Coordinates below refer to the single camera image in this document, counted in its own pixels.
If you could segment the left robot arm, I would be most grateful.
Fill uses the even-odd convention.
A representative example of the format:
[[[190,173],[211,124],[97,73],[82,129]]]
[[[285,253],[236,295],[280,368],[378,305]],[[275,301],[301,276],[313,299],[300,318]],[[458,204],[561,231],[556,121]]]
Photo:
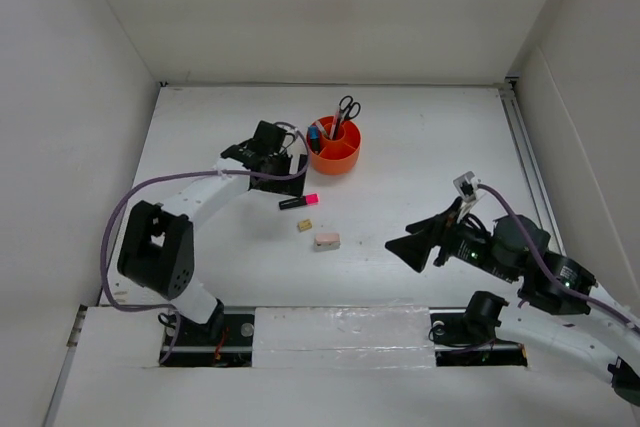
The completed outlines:
[[[193,180],[160,202],[141,200],[129,212],[119,274],[158,294],[177,319],[188,321],[188,331],[201,343],[222,334],[224,305],[196,278],[196,230],[251,190],[301,196],[310,154],[301,154],[293,167],[288,138],[302,141],[304,134],[286,122],[261,121],[251,138],[226,148],[210,169],[150,181]]]

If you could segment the green clear pen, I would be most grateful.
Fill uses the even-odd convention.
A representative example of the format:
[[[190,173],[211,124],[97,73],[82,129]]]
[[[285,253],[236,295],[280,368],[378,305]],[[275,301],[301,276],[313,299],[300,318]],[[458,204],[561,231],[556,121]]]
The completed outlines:
[[[328,133],[326,131],[326,129],[324,128],[324,126],[322,125],[321,122],[319,121],[315,121],[314,125],[317,127],[317,129],[319,130],[319,132],[324,136],[328,138]]]

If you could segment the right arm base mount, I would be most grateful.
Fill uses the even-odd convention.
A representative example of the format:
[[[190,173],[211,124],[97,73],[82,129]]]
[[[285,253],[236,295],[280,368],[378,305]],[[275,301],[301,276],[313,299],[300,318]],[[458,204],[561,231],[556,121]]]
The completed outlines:
[[[476,291],[464,310],[431,310],[428,340],[434,345],[436,366],[527,367],[524,346],[496,334],[501,311],[508,305],[502,297]]]

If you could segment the small tan eraser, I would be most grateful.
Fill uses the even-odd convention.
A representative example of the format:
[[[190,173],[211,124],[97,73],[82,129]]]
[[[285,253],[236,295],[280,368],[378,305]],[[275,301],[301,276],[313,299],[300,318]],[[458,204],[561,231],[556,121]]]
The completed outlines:
[[[302,220],[297,224],[297,228],[300,232],[308,231],[312,228],[312,222],[310,219]]]

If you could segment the pink white eraser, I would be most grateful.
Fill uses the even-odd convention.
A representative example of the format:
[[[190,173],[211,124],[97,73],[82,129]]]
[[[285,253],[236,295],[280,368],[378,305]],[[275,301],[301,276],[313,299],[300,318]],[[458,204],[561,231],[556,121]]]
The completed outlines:
[[[316,251],[336,250],[341,246],[340,235],[335,232],[316,233],[313,246]]]

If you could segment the red clear pen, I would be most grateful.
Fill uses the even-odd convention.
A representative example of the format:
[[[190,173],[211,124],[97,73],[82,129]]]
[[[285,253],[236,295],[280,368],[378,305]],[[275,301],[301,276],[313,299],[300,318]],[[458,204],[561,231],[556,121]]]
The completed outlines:
[[[335,114],[333,116],[333,119],[332,119],[331,128],[329,130],[329,137],[328,137],[329,140],[334,140],[335,139],[336,132],[337,132],[337,130],[339,128],[338,124],[339,124],[339,121],[340,121],[340,116],[341,116],[341,110],[340,110],[340,108],[338,108],[338,109],[336,109],[336,112],[335,112]]]

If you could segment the black gel pen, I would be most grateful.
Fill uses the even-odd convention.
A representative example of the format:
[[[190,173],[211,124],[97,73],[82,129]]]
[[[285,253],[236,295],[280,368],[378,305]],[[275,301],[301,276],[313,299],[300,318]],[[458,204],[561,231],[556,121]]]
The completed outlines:
[[[338,127],[339,127],[339,128],[338,128],[338,130],[337,130],[337,132],[336,132],[336,135],[335,135],[335,139],[334,139],[334,140],[336,140],[336,139],[338,138],[339,129],[340,129],[340,126],[341,126],[342,121],[343,121],[344,112],[343,112],[343,109],[342,109],[342,108],[340,108],[340,110],[341,110],[341,116],[340,116],[340,121],[339,121],[339,124],[338,124]]]

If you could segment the black handled scissors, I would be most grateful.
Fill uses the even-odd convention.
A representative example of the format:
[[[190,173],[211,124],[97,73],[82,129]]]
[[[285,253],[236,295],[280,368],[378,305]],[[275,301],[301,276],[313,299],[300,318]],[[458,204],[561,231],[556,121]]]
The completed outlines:
[[[339,101],[338,108],[342,108],[344,112],[343,121],[342,121],[342,124],[343,124],[345,121],[350,121],[356,118],[359,115],[362,106],[351,95],[345,95]]]

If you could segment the blue capped black highlighter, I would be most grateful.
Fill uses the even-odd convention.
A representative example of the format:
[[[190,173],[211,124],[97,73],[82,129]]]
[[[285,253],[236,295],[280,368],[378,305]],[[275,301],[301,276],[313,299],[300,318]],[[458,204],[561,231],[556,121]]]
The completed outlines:
[[[318,155],[321,152],[320,133],[318,128],[313,125],[308,129],[309,145],[312,152]]]

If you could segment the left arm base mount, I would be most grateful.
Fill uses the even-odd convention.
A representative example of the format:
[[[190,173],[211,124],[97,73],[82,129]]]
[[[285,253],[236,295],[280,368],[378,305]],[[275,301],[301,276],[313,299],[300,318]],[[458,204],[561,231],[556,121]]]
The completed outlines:
[[[176,314],[161,312],[164,328],[159,360],[163,367],[245,368],[252,366],[255,331],[254,307],[225,307],[212,325],[202,326]]]

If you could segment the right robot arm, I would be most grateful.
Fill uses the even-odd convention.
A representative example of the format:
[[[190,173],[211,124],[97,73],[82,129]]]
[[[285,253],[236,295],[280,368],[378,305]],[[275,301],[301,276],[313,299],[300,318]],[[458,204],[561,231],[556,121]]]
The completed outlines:
[[[516,287],[514,300],[477,290],[454,324],[429,335],[450,354],[499,341],[536,346],[572,361],[639,403],[639,319],[621,307],[594,274],[549,249],[550,235],[500,198],[506,214],[492,229],[458,197],[443,212],[405,228],[386,249],[413,271],[457,259]]]

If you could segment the pink capped black highlighter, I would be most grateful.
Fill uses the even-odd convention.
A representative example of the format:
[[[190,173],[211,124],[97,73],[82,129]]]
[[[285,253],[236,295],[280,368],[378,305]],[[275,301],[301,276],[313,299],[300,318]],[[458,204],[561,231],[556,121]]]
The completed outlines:
[[[300,197],[294,197],[285,199],[279,202],[278,207],[281,211],[290,210],[294,208],[312,206],[319,203],[319,196],[317,193],[306,194]]]

